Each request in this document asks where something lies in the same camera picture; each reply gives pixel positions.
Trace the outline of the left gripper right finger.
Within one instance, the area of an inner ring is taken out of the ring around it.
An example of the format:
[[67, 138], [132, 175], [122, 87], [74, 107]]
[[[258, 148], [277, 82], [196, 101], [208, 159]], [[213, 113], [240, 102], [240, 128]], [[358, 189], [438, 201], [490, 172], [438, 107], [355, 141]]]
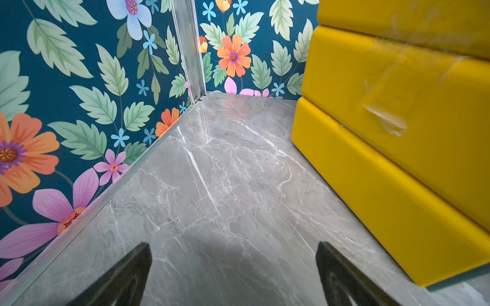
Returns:
[[320, 242], [316, 266], [328, 305], [398, 305], [328, 242]]

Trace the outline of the yellow drawer cabinet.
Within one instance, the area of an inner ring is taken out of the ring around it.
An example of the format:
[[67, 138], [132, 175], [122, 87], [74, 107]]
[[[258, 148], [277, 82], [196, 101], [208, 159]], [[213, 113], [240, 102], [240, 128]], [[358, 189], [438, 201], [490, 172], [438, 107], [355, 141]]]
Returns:
[[321, 1], [292, 141], [419, 286], [489, 264], [489, 2]]

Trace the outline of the teal bottom drawer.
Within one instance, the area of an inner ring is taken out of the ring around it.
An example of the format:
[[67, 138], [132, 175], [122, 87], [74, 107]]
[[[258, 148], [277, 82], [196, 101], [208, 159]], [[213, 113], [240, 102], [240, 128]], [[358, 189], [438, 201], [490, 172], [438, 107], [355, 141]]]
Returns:
[[483, 277], [483, 276], [488, 276], [488, 275], [489, 275], [489, 264], [485, 264], [485, 265], [482, 265], [482, 266], [477, 267], [475, 269], [464, 272], [462, 274], [456, 275], [454, 277], [450, 277], [450, 278], [445, 279], [443, 281], [440, 281], [438, 283], [427, 286], [426, 289], [429, 292], [434, 292], [434, 291], [438, 291], [441, 289], [448, 288], [450, 286], [454, 286], [457, 284], [461, 284], [461, 283], [470, 281], [472, 279], [476, 279], [478, 277]]

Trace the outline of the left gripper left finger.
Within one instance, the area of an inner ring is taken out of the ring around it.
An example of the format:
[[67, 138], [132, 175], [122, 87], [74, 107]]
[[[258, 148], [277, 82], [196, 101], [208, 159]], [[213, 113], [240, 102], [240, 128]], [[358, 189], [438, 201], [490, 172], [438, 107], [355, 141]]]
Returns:
[[149, 243], [139, 243], [68, 305], [140, 305], [152, 259]]

